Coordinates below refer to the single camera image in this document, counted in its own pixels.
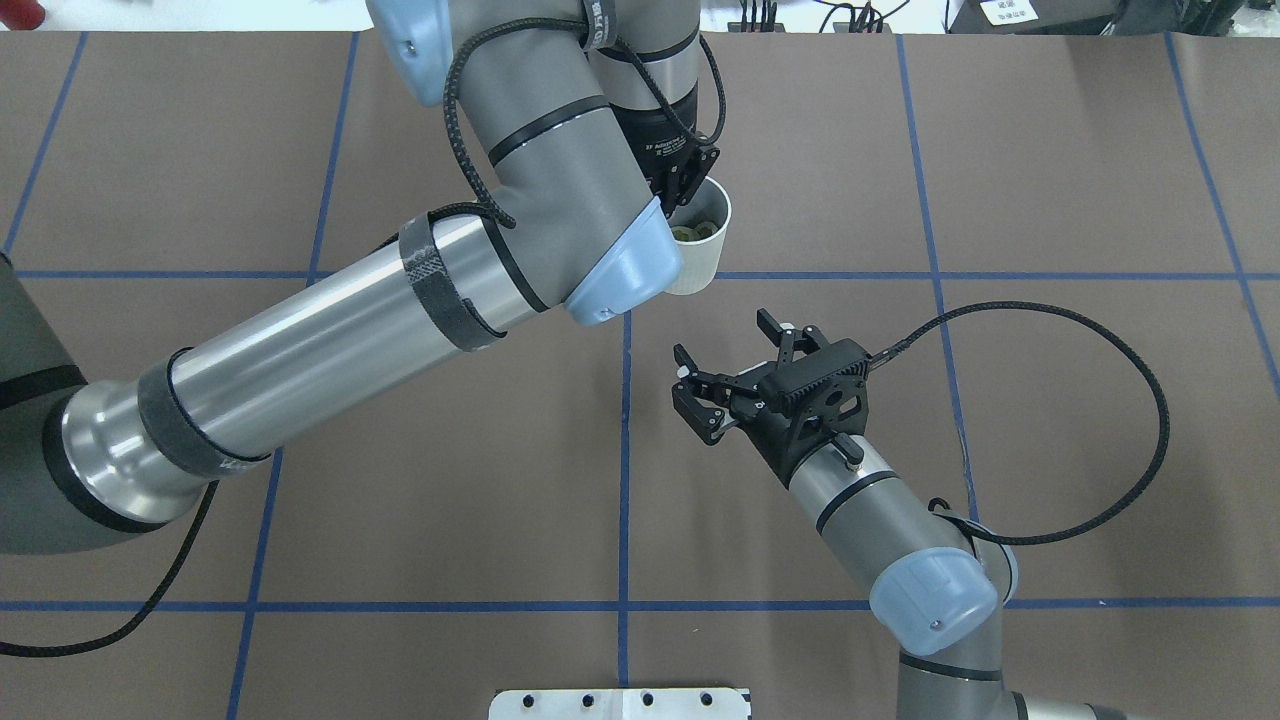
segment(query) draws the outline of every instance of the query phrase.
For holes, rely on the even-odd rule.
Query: blue joint cap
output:
[[[443,102],[453,61],[448,0],[365,0],[365,5],[413,97],[428,108]]]
[[[870,605],[911,655],[933,655],[964,639],[1000,603],[978,560],[955,547],[904,555],[876,578]]]
[[[570,293],[564,309],[579,324],[598,325],[671,287],[684,263],[654,197]]]

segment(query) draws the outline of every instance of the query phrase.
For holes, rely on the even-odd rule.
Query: red object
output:
[[[0,0],[0,23],[9,29],[36,29],[45,22],[45,8],[36,0]]]

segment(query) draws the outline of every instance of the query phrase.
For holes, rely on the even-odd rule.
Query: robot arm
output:
[[[1001,606],[1018,585],[1005,546],[928,511],[863,437],[873,357],[813,325],[758,324],[776,361],[707,373],[676,346],[677,413],[707,445],[741,428],[901,643],[899,720],[1143,720],[1005,689]]]
[[[420,215],[367,258],[137,380],[87,386],[5,260],[0,331],[18,342],[0,350],[0,552],[86,550],[160,528],[210,480],[541,311],[563,304],[595,324],[676,278],[663,200],[640,169],[676,143],[635,140],[637,127],[650,140],[659,127],[649,120],[660,110],[636,106],[648,85],[600,50],[589,61],[582,37],[591,46],[621,31],[691,124],[696,3],[371,0],[371,12],[425,104],[445,95],[454,55],[470,54],[454,90],[500,181],[492,200],[515,222],[475,204]],[[468,46],[522,18],[573,31]]]

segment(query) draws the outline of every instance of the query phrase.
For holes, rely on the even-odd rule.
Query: white label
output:
[[[982,3],[982,12],[987,14],[987,20],[993,26],[1010,26],[1039,19],[1036,8],[1032,6],[1032,0],[987,0]]]

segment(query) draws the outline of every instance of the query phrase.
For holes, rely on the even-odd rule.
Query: white cup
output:
[[[732,217],[733,204],[730,202],[728,193],[724,192],[721,183],[712,178],[703,181],[689,205],[676,208],[676,211],[667,219],[667,224],[671,227],[696,228],[709,220],[718,229],[705,240],[676,242],[676,246],[680,247],[680,255],[685,260],[685,268],[680,270],[676,282],[667,288],[668,293],[692,295],[710,284],[712,279],[716,278],[716,269],[719,268],[719,255],[724,247],[724,231],[728,229]]]

